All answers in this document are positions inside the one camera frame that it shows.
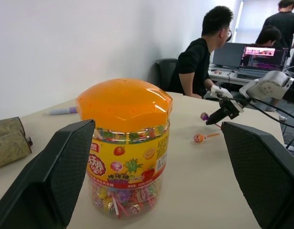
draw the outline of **person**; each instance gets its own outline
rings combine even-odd
[[[281,40],[281,38],[282,34],[279,29],[272,25],[266,25],[262,28],[255,44],[257,46],[272,47],[277,41]],[[279,99],[272,98],[271,105],[277,106],[279,102]],[[275,112],[276,110],[272,107],[267,107],[266,111]],[[286,121],[287,118],[279,114],[279,120]]]
[[[290,57],[290,50],[294,48],[292,46],[294,37],[294,0],[281,0],[278,3],[278,13],[267,18],[264,22],[264,26],[272,25],[280,30],[282,36],[275,43],[275,47],[289,48],[288,57]]]
[[[180,54],[168,91],[203,98],[214,85],[208,75],[210,53],[231,38],[232,19],[233,12],[226,6],[217,6],[204,16],[202,36]]]

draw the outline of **monitor screen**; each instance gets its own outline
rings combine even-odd
[[[245,46],[240,68],[281,71],[284,68],[287,54],[287,48]]]
[[[213,64],[239,68],[244,47],[247,44],[225,43],[225,45],[214,51]]]

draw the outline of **desk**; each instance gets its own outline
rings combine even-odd
[[[211,72],[211,69],[217,69],[219,71],[223,71],[222,74],[215,74],[214,72]],[[235,71],[234,73],[230,73],[230,71],[227,71],[228,69],[226,68],[217,68],[217,67],[210,67],[208,74],[209,77],[214,80],[214,81],[219,81],[219,82],[223,82],[223,83],[233,83],[233,84],[237,84],[237,85],[246,85],[248,82],[250,82],[252,79],[250,78],[238,78],[237,77],[237,71]]]
[[[187,229],[260,229],[234,177],[223,134],[200,145],[193,142],[196,133],[220,132],[217,126],[206,126],[200,119],[202,112],[211,114],[219,104],[179,94],[172,97],[167,166],[156,207],[133,220],[112,220],[94,209],[86,178],[68,229],[180,229],[185,225]],[[74,106],[74,101],[54,108],[70,106]],[[27,135],[32,137],[33,153],[0,168],[0,198],[54,132],[79,121],[77,114],[44,113],[21,118]],[[245,108],[235,122],[269,132],[283,144],[280,125],[256,110]]]

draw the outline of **white wall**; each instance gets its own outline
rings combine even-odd
[[[225,3],[235,19],[240,2]],[[147,80],[152,61],[176,58],[200,37],[205,13],[220,4],[0,0],[0,119],[65,102],[111,78]]]

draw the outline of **lollipop jar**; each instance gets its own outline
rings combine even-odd
[[[166,165],[172,98],[150,83],[115,79],[82,93],[77,110],[96,122],[87,165],[94,206],[119,218],[152,209]]]

